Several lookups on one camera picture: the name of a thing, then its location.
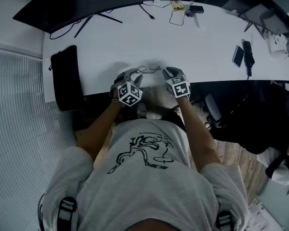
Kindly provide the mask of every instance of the gray t-shirt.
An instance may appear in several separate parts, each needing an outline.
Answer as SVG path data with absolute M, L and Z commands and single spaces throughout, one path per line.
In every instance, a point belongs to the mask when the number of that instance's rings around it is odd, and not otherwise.
M 79 231 L 123 231 L 147 218 L 182 231 L 215 230 L 219 203 L 229 205 L 236 230 L 247 222 L 246 192 L 238 166 L 189 167 L 186 133 L 168 121 L 138 119 L 114 131 L 103 162 L 93 169 L 81 148 L 67 149 L 43 201 L 44 221 L 56 230 L 58 206 L 77 187 Z

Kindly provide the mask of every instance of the small device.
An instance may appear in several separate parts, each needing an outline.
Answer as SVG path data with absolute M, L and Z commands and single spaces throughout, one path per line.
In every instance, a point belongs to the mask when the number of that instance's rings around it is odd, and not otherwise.
M 242 60 L 243 60 L 243 56 L 244 56 L 244 51 L 241 47 L 239 47 L 238 45 L 236 46 L 236 51 L 235 51 L 235 54 L 233 56 L 233 63 L 238 66 L 238 67 L 241 67 L 241 63 L 242 63 Z
M 247 76 L 251 76 L 251 68 L 255 64 L 254 57 L 252 56 L 251 44 L 249 41 L 243 42 L 243 48 L 245 51 L 244 61 L 247 67 Z
M 189 6 L 189 10 L 192 13 L 204 13 L 204 9 L 202 6 L 191 5 L 191 6 Z
M 160 0 L 154 0 L 153 3 L 160 3 Z

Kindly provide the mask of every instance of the backpack strap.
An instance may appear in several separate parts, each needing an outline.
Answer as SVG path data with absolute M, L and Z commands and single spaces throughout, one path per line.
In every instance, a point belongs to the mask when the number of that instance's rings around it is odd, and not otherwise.
M 235 224 L 232 220 L 232 215 L 230 212 L 229 205 L 220 204 L 217 219 L 216 219 L 216 227 L 220 231 L 234 231 L 235 230 Z
M 78 183 L 69 185 L 66 190 L 66 197 L 60 202 L 57 218 L 57 231 L 75 231 L 77 228 L 77 188 Z

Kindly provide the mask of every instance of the wristband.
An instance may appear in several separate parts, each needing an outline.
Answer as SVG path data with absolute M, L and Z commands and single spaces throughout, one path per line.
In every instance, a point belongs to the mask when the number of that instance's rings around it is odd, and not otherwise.
M 113 98 L 111 102 L 120 102 L 119 98 Z

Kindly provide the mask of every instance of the monitor stand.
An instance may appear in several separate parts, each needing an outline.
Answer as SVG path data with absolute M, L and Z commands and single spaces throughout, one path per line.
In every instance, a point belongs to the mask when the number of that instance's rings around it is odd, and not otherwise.
M 113 21 L 116 21 L 116 22 L 119 22 L 119 23 L 123 23 L 123 22 L 121 22 L 121 21 L 119 21 L 119 20 L 117 20 L 117 19 L 115 19 L 115 18 L 112 18 L 112 17 L 110 17 L 110 16 L 108 16 L 108 15 L 104 15 L 104 14 L 102 14 L 102 13 L 97 13 L 97 15 L 102 16 L 102 17 L 105 17 L 105 18 L 108 18 L 108 19 L 110 19 L 110 20 L 113 20 Z M 87 17 L 87 19 L 86 19 L 85 22 L 81 25 L 81 27 L 80 27 L 80 29 L 78 30 L 78 32 L 75 34 L 74 38 L 77 37 L 77 35 L 81 32 L 81 30 L 85 27 L 85 25 L 89 22 L 89 20 L 90 20 L 93 16 L 94 16 L 94 14 L 93 14 L 93 15 L 90 15 L 89 17 Z
M 258 27 L 256 24 L 252 23 L 252 22 L 249 22 L 249 23 L 248 23 L 248 25 L 246 26 L 244 32 L 246 32 L 252 25 L 255 26 L 255 28 L 258 30 L 258 32 L 260 33 L 260 35 L 261 35 L 261 36 L 263 37 L 263 39 L 265 40 L 265 38 L 264 38 L 262 32 L 260 31 L 259 27 Z

